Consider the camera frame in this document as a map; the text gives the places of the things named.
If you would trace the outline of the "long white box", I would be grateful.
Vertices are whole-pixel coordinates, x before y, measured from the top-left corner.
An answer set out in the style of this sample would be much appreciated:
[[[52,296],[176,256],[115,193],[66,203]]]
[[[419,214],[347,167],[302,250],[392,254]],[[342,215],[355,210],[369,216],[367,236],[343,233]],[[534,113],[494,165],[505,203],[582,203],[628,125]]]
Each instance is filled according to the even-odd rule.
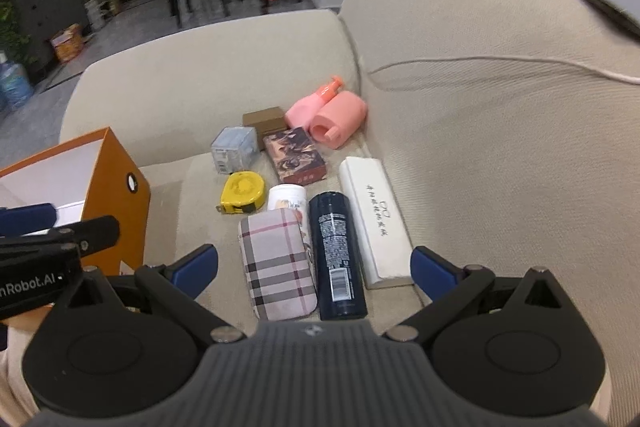
[[[368,289],[407,286],[412,246],[382,162],[348,156],[338,168]]]

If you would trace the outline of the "plaid manicure case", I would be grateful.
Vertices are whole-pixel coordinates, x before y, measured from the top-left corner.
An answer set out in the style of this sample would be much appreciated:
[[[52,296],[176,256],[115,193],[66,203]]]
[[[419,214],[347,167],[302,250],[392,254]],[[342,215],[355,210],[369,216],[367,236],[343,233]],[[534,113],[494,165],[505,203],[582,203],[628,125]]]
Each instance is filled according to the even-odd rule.
[[[243,218],[239,240],[248,295],[260,321],[288,321],[316,311],[311,264],[294,210]]]

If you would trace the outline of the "dark blue spray can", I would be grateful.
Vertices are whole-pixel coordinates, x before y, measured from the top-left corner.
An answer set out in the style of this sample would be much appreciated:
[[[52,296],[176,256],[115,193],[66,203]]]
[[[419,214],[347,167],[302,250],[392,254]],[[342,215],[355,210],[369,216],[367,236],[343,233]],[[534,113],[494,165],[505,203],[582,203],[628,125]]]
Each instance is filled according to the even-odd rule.
[[[320,319],[363,319],[368,308],[348,197],[341,192],[314,196],[309,203],[309,223]]]

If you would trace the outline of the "yellow tape measure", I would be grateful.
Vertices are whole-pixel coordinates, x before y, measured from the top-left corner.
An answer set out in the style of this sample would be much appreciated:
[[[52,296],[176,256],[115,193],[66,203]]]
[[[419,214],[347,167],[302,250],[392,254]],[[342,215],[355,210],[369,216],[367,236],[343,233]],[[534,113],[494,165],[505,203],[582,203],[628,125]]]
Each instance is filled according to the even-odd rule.
[[[265,204],[266,182],[255,171],[230,174],[222,189],[217,210],[225,215],[251,213]]]

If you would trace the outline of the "white tube bottle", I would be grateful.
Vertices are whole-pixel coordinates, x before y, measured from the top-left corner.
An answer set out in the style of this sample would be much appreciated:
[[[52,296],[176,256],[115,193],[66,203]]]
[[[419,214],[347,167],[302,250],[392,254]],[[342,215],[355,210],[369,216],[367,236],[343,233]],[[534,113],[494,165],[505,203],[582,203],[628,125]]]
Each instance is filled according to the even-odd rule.
[[[278,184],[268,193],[267,209],[288,208],[295,212],[303,243],[311,250],[306,188],[298,184]]]

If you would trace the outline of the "clear plastic box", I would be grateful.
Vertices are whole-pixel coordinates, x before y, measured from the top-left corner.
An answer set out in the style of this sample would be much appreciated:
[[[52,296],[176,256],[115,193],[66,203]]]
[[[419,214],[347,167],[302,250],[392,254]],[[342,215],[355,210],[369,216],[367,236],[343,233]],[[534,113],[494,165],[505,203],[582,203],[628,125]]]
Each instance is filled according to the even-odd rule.
[[[231,174],[250,169],[259,147],[254,127],[225,127],[210,146],[216,170]]]

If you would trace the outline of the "brown illustrated card box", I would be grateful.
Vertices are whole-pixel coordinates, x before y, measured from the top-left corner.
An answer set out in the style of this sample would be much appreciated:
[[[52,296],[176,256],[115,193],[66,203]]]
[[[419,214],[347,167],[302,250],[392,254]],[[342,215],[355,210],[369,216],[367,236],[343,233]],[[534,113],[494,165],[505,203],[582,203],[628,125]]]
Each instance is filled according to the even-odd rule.
[[[264,144],[281,183],[305,186],[326,177],[326,162],[304,128],[267,135]]]

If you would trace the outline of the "brown square box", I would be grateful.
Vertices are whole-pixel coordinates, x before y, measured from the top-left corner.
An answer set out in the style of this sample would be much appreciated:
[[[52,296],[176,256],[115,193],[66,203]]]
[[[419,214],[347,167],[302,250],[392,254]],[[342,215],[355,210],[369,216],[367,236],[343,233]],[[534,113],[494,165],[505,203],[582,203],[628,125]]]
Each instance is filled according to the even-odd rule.
[[[253,127],[257,135],[259,150],[265,150],[265,137],[288,129],[283,109],[274,106],[242,116],[244,127]]]

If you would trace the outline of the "pink foam cylinder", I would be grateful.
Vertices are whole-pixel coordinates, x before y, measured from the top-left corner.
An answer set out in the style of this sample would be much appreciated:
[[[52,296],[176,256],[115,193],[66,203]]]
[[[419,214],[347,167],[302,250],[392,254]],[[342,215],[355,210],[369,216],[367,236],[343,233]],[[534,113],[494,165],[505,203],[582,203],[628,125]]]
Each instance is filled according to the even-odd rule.
[[[367,103],[360,96],[349,91],[340,92],[312,118],[311,138],[337,150],[360,128],[367,111]]]

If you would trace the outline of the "pink pump bottle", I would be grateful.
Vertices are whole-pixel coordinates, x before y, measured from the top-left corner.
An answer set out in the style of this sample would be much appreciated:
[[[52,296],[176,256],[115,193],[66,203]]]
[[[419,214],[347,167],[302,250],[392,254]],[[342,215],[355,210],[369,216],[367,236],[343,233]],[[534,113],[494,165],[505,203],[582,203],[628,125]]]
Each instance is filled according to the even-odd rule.
[[[301,98],[291,106],[284,115],[285,124],[291,129],[303,128],[307,130],[319,110],[333,100],[343,87],[343,79],[332,76],[328,83],[322,84],[317,91]]]

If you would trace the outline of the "orange cardboard box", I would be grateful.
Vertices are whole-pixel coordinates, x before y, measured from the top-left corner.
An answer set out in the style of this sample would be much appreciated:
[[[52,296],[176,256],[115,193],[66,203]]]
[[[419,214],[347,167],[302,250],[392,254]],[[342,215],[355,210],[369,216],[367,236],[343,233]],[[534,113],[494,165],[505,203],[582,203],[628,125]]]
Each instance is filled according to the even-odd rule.
[[[55,224],[113,216],[117,244],[82,259],[106,275],[134,273],[143,263],[150,184],[111,128],[44,150],[1,170],[1,205],[53,205]]]

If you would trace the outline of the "blue water jug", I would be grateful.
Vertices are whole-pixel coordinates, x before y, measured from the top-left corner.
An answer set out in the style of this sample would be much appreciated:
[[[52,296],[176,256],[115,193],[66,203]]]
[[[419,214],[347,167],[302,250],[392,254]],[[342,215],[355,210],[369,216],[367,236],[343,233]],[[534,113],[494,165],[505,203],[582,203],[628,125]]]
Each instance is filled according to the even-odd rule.
[[[10,61],[0,53],[1,93],[12,110],[23,107],[34,95],[34,88],[21,64]]]

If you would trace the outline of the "small cardboard box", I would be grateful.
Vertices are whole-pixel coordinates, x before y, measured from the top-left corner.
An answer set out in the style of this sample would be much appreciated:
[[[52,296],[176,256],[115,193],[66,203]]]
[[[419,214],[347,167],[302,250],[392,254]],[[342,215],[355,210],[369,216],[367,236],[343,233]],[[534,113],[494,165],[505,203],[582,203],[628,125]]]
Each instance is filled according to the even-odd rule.
[[[50,43],[60,63],[73,61],[84,49],[80,25],[73,24],[58,32],[50,39]]]

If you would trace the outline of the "beige sofa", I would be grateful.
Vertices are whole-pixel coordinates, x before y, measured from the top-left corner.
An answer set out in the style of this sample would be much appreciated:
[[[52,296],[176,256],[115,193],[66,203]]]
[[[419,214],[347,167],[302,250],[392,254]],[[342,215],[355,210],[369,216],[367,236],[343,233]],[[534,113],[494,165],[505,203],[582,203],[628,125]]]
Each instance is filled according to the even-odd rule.
[[[552,271],[597,337],[614,426],[639,410],[639,45],[582,0],[344,0],[228,20],[90,65],[62,141],[111,128],[151,187],[144,257],[205,243],[204,307],[252,333],[239,225],[216,206],[210,146],[246,113],[288,108],[332,76],[368,104],[325,150],[382,161],[413,245],[518,277]]]

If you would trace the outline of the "dark cabinet with plants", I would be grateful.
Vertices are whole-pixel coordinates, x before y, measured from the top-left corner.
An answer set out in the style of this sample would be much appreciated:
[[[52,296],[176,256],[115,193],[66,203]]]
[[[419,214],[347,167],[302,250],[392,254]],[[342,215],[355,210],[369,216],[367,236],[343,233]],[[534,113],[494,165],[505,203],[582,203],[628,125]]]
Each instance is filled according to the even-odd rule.
[[[25,66],[30,81],[43,80],[58,57],[51,40],[76,25],[82,36],[91,30],[86,0],[1,0],[1,49]]]

